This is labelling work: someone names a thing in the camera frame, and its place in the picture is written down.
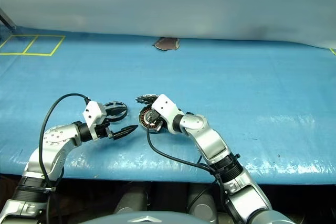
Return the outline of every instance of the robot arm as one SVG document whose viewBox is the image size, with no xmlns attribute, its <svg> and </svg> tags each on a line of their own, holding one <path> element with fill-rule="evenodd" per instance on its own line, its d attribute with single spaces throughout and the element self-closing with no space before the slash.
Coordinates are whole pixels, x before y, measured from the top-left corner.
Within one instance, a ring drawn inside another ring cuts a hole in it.
<svg viewBox="0 0 336 224">
<path fill-rule="evenodd" d="M 49 180 L 58 180 L 67 155 L 82 142 L 103 137 L 116 140 L 133 132 L 137 125 L 122 128 L 116 133 L 109 130 L 110 121 L 106 118 L 107 115 L 114 116 L 120 113 L 125 115 L 127 107 L 106 108 L 100 103 L 89 101 L 83 112 L 86 123 L 78 121 L 48 129 L 43 136 L 42 157 Z M 47 186 L 39 164 L 38 150 L 39 148 L 30 156 L 12 199 L 6 202 L 0 214 L 0 223 L 11 223 L 12 220 L 14 223 L 38 223 L 45 213 L 47 199 L 49 194 L 56 190 L 57 182 L 53 183 L 52 187 Z"/>
<path fill-rule="evenodd" d="M 150 123 L 163 119 L 170 133 L 183 133 L 194 140 L 203 159 L 223 185 L 223 203 L 235 223 L 294 223 L 272 210 L 263 191 L 238 162 L 239 154 L 231 152 L 204 116 L 184 114 L 164 94 L 158 96 L 151 108 L 153 112 L 148 115 Z"/>
</svg>

